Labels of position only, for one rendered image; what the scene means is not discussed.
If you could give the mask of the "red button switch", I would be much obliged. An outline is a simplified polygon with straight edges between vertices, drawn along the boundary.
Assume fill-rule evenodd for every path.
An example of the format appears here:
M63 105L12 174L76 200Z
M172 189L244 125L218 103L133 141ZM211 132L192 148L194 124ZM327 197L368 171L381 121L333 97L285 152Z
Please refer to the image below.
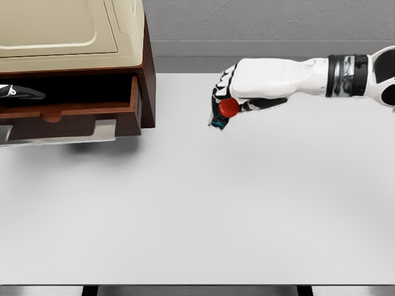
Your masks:
M212 113L209 119L209 126L224 130L229 119L239 113L238 101L234 98L219 100L212 98Z

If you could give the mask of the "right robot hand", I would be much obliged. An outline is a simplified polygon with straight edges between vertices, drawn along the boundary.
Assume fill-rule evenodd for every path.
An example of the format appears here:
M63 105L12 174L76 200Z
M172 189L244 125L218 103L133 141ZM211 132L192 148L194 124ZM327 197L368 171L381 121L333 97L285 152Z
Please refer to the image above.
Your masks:
M296 92L299 62L289 59L241 59L225 70L212 98L234 98L239 113L269 109Z

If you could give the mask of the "brown cabinet drawer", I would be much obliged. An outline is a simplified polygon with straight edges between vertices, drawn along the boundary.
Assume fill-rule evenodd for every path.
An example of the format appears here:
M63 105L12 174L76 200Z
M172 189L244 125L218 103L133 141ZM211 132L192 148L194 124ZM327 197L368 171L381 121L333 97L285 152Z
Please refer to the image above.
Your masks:
M141 94L133 74L19 79L16 85L45 93L44 99L0 99L0 126L10 139L90 136L98 120L115 120L116 136L141 134Z

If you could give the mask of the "brown cabinet with beige top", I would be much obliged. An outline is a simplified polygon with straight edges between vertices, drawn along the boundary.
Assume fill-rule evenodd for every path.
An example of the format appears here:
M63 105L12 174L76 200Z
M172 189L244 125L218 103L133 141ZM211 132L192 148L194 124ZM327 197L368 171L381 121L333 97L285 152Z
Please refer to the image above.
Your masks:
M141 129L155 127L156 71L142 0L0 0L0 84L115 74L137 77Z

